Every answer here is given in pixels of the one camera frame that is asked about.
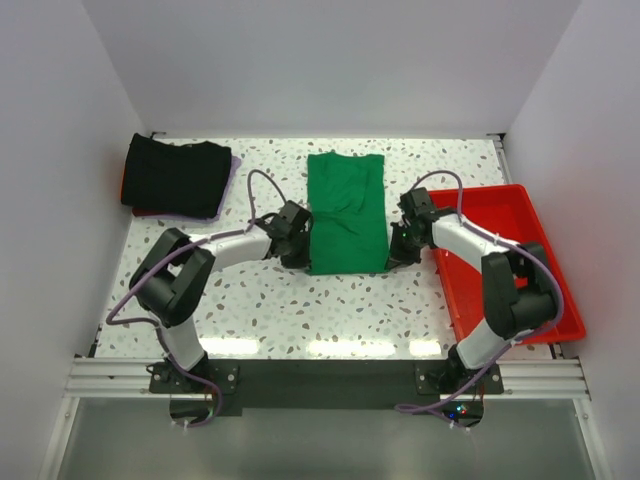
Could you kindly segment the green t shirt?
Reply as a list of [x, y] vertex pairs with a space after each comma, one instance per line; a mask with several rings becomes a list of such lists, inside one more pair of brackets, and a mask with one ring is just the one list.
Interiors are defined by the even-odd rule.
[[310, 273], [385, 272], [389, 240], [384, 157], [314, 154], [307, 158], [307, 175], [313, 217]]

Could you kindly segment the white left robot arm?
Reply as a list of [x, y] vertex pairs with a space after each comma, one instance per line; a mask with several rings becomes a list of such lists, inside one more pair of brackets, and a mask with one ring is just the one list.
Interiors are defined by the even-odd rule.
[[208, 376], [208, 354], [193, 314], [211, 273], [272, 258], [286, 269], [306, 269], [311, 264], [311, 226], [311, 213], [287, 201], [245, 230], [197, 239], [171, 228], [153, 245], [132, 276], [129, 291], [159, 322], [159, 341], [174, 365], [171, 378], [183, 391], [200, 390]]

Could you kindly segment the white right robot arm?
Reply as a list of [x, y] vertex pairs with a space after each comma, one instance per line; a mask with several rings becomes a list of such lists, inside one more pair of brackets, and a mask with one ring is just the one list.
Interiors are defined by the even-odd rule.
[[469, 392], [515, 341], [562, 316], [564, 299], [544, 247], [504, 239], [452, 207], [438, 207], [424, 188], [400, 197], [386, 268], [421, 262], [425, 248], [444, 249], [481, 275], [483, 318], [452, 347], [438, 376], [459, 393]]

